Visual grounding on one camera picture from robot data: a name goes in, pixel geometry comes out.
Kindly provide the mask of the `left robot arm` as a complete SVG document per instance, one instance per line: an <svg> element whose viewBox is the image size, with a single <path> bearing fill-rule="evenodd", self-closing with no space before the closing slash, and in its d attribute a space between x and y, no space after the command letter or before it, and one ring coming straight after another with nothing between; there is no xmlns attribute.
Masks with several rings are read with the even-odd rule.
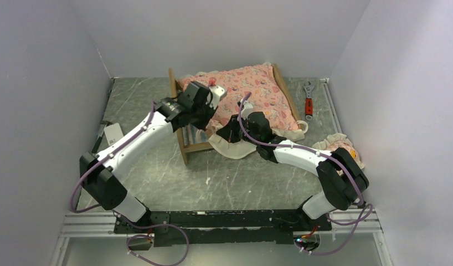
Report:
<svg viewBox="0 0 453 266"><path fill-rule="evenodd" d="M193 125L205 130L228 91L220 85L191 81L177 96L152 104L148 115L129 133L96 155L84 153L79 162L81 186L106 211L129 221L138 233L152 224L151 211L121 183L120 178L147 151L177 130Z"/></svg>

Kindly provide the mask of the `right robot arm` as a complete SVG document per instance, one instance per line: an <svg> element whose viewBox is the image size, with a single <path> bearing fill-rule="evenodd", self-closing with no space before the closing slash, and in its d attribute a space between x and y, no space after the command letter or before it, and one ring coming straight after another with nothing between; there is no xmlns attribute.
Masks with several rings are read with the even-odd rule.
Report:
<svg viewBox="0 0 453 266"><path fill-rule="evenodd" d="M343 147L325 151L298 145L275 134L262 112L253 112L246 119L231 116L217 135L231 144L249 142L264 160L295 166L318 177L322 191L305 200L297 214L297 224L304 230L312 229L326 213L364 202L362 193L369 181Z"/></svg>

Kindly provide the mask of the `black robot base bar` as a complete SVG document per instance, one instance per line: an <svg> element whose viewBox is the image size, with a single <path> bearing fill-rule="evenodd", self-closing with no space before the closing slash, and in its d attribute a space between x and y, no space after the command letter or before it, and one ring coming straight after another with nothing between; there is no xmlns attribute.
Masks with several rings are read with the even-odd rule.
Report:
<svg viewBox="0 0 453 266"><path fill-rule="evenodd" d="M153 211L149 223L134 227L117 217L115 234L146 234L154 237L155 247L175 244L222 244L274 242L291 244L300 233L328 232L326 216L308 218L298 209L247 211Z"/></svg>

